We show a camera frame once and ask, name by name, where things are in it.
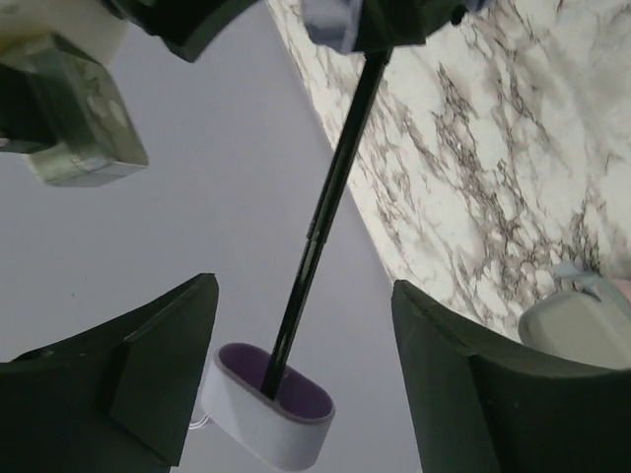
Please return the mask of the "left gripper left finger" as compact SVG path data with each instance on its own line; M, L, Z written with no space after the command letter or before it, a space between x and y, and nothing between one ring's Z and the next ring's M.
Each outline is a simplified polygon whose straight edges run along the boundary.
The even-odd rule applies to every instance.
M219 299L202 273L1 367L5 472L168 472L181 462Z

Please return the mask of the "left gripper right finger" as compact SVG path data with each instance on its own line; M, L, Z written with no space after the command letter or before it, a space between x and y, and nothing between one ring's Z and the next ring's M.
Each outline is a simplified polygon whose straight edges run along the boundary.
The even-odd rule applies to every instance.
M629 470L629 371L529 348L406 280L391 317L423 471Z

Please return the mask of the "lavender folding umbrella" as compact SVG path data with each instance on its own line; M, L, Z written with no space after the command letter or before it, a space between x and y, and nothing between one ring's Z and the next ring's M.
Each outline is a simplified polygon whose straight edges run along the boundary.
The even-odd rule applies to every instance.
M304 1L312 43L365 63L307 233L272 351L230 343L212 356L201 387L204 418L268 466L304 472L317 461L336 413L330 395L287 362L379 85L396 48L354 52L364 1Z

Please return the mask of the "pink zippered umbrella case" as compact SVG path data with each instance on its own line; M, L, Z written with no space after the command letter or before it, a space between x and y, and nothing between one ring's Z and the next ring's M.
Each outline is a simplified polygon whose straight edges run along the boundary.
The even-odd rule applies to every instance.
M521 342L562 359L612 370L630 368L630 280L553 267L559 282L576 289L553 294L527 309L518 322Z

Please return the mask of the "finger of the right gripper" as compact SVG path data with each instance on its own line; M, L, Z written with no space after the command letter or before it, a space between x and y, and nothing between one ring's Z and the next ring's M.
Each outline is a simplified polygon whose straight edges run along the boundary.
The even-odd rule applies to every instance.
M256 0L101 1L120 20L158 37L179 59L196 62L208 45Z
M364 1L353 51L372 53L422 45L442 27L458 25L470 12L470 1Z

